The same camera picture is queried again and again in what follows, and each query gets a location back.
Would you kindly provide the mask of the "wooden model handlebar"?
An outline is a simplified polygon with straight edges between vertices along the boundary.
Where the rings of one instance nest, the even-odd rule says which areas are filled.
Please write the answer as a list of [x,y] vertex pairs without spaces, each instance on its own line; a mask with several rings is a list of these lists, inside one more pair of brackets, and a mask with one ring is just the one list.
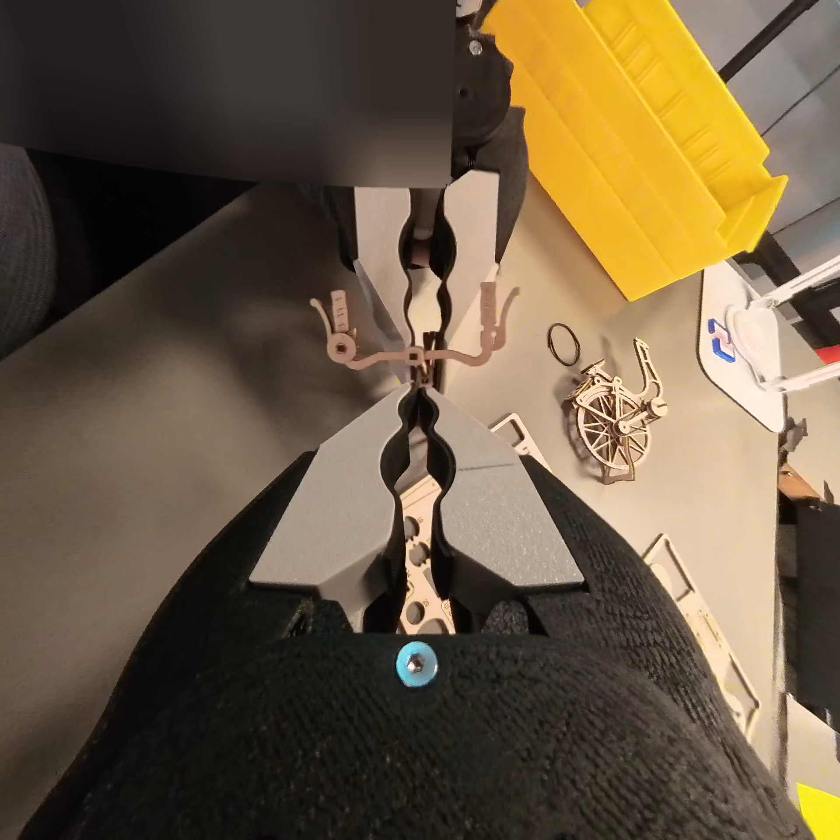
[[349,307],[343,290],[331,292],[332,315],[328,315],[319,299],[309,303],[319,315],[325,331],[326,351],[330,360],[352,371],[362,371],[380,363],[403,364],[410,369],[427,369],[433,363],[453,361],[477,368],[489,362],[491,356],[507,342],[507,319],[519,288],[513,288],[505,300],[500,314],[497,312],[497,284],[486,280],[479,285],[480,336],[478,354],[470,355],[458,350],[425,350],[422,346],[407,346],[402,350],[379,351],[359,356],[355,330],[350,330]]

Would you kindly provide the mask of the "black tripod pole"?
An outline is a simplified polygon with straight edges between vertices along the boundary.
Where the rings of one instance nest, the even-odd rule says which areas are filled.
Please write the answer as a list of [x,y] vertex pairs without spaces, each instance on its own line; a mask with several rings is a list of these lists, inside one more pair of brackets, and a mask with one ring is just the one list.
[[789,2],[744,47],[741,47],[735,56],[719,69],[718,75],[721,81],[728,83],[817,3],[818,1]]

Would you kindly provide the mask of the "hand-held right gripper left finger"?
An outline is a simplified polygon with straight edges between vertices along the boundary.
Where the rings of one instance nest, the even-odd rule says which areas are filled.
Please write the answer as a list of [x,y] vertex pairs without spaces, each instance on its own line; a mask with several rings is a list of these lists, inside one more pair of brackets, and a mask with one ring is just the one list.
[[406,593],[404,516],[417,392],[401,385],[320,445],[251,571],[253,585],[338,603],[355,632],[385,599],[385,626]]

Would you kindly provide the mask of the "wooden bicycle model frame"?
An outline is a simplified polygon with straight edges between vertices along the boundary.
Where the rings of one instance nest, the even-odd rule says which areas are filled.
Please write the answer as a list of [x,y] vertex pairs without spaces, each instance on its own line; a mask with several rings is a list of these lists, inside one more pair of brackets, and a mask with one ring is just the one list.
[[643,379],[640,392],[607,374],[599,360],[583,369],[581,382],[565,400],[573,410],[576,436],[606,486],[636,479],[650,450],[650,427],[669,410],[648,344],[635,338],[633,349]]

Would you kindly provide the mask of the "yellow plastic bin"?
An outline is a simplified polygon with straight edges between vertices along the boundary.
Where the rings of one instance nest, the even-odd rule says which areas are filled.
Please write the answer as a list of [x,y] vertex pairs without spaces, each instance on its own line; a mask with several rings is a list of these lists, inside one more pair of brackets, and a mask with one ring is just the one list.
[[530,170],[625,299],[743,251],[788,184],[666,1],[504,1]]

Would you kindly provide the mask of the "brown cardboard piece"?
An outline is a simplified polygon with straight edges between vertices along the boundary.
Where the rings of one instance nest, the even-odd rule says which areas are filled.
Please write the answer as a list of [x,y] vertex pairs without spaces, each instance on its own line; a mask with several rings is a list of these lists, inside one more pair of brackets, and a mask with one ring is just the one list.
[[780,467],[777,481],[778,491],[790,502],[817,505],[824,502],[823,496],[785,460]]

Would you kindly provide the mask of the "black flat case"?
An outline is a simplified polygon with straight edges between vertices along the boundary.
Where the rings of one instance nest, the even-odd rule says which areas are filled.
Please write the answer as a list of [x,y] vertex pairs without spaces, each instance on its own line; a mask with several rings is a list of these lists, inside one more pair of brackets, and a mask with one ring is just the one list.
[[839,731],[839,508],[799,500],[777,539],[787,690]]

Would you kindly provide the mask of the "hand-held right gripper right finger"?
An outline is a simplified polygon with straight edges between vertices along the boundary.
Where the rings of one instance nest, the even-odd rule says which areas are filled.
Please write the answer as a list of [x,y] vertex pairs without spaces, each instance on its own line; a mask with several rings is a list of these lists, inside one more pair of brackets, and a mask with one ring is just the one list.
[[501,602],[585,589],[585,577],[524,457],[434,388],[418,393],[434,502],[431,568],[457,633]]

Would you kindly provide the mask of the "wooden sheet with large cutouts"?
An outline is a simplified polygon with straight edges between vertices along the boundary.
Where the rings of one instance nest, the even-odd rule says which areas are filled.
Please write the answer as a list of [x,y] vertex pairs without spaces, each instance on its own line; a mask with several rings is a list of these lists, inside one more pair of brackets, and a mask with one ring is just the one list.
[[449,603],[437,593],[431,568],[434,502],[440,488],[430,475],[401,496],[405,527],[406,596],[397,620],[398,634],[456,634]]

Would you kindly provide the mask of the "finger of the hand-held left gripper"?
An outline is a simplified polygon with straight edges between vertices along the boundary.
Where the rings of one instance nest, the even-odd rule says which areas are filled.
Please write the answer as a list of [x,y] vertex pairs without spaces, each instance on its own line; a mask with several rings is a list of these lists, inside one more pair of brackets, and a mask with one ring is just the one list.
[[[468,171],[443,192],[434,226],[434,274],[439,279],[436,350],[480,352],[480,284],[496,281],[499,175]],[[435,387],[445,392],[466,368],[437,362]]]
[[405,187],[355,187],[353,204],[358,255],[353,269],[373,324],[377,350],[399,351],[415,344],[408,316],[412,282],[404,244],[412,214]]

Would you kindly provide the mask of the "black rubber band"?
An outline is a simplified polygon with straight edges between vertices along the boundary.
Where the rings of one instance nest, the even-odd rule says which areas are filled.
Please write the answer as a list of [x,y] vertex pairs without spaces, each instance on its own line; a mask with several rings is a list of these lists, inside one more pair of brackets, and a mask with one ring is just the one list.
[[[554,333],[557,330],[564,331],[568,338],[572,341],[574,353],[570,359],[565,359],[557,350],[554,341]],[[581,360],[581,342],[577,333],[564,322],[553,322],[549,325],[546,332],[547,347],[555,361],[565,368],[572,368],[576,366]]]

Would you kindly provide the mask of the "person's grey sweater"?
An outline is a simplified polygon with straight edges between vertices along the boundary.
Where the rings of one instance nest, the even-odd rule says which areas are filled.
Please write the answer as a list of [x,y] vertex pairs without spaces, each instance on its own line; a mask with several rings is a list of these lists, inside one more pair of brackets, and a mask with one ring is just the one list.
[[1,357],[31,340],[56,294],[56,235],[26,150],[1,145]]

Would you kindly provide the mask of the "wooden sheet with small parts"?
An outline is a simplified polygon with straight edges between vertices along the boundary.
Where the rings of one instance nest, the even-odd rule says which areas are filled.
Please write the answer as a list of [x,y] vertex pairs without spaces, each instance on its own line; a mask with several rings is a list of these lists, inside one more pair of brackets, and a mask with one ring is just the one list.
[[761,700],[668,534],[661,533],[653,541],[643,561],[676,604],[708,661],[733,719],[751,742]]

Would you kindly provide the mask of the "yellow sticky note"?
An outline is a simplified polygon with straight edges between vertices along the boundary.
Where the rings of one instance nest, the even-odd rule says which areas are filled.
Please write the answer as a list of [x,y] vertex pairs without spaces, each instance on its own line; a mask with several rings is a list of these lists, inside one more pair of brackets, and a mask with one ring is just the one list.
[[801,815],[815,839],[839,839],[839,797],[798,783],[796,793]]

